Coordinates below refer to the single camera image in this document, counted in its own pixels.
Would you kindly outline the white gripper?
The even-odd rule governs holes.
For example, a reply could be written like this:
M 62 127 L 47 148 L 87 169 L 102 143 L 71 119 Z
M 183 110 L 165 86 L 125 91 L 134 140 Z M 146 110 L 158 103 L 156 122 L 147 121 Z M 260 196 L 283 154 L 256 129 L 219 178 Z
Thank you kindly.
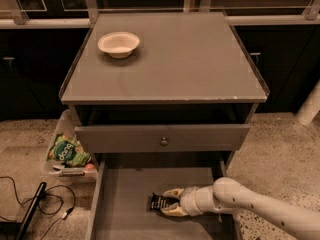
M 167 190 L 163 193 L 164 197 L 174 198 L 179 201 L 166 208 L 161 208 L 160 211 L 171 217 L 184 217 L 184 216 L 199 216 L 203 212 L 199 209 L 196 200 L 196 192 L 198 187 L 175 188 Z

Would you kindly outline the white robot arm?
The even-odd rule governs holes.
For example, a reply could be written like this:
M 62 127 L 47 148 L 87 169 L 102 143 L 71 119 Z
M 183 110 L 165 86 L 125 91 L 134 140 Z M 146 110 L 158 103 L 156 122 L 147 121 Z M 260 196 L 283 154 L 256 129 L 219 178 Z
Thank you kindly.
M 176 202 L 160 211 L 166 216 L 199 216 L 206 212 L 232 214 L 248 210 L 295 237 L 320 240 L 320 213 L 256 193 L 241 183 L 221 177 L 212 185 L 168 190 L 164 197 Z

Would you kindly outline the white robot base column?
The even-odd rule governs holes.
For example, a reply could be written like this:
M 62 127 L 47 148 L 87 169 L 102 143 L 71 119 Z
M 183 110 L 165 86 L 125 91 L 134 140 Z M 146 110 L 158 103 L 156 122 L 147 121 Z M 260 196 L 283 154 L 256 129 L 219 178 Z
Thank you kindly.
M 320 80 L 304 101 L 296 114 L 299 123 L 309 125 L 320 111 Z

